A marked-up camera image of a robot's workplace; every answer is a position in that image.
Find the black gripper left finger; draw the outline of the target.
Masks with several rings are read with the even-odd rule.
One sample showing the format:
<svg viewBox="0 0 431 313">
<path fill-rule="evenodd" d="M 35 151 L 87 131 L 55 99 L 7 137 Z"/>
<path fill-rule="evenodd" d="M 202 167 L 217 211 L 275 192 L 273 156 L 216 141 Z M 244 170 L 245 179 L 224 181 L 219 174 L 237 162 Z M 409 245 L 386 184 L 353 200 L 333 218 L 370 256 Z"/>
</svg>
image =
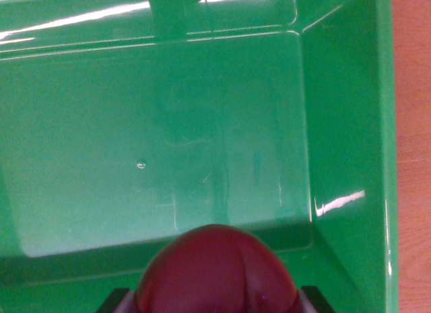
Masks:
<svg viewBox="0 0 431 313">
<path fill-rule="evenodd" d="M 134 292 L 126 287 L 113 289 L 97 313 L 135 313 Z"/>
</svg>

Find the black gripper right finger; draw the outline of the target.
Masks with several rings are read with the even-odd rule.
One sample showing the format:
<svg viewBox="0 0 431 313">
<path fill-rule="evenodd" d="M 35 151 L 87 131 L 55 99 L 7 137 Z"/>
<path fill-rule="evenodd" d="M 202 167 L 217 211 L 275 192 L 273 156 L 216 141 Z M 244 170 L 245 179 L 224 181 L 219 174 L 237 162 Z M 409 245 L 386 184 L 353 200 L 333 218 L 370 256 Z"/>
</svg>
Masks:
<svg viewBox="0 0 431 313">
<path fill-rule="evenodd" d="M 302 286 L 299 291 L 301 312 L 303 313 L 335 313 L 317 286 Z"/>
</svg>

